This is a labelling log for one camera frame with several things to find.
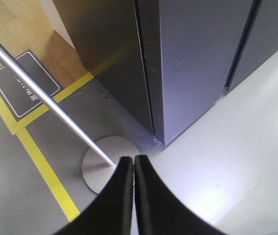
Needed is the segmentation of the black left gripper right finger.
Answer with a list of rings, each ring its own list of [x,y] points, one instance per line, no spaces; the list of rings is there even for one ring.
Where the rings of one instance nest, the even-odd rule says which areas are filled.
[[[135,157],[135,205],[140,235],[220,235],[161,180],[146,155]]]

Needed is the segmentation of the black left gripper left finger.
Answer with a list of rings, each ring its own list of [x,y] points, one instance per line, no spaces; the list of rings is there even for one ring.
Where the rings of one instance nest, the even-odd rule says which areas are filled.
[[[129,235],[133,208],[133,159],[121,157],[92,203],[57,235]]]

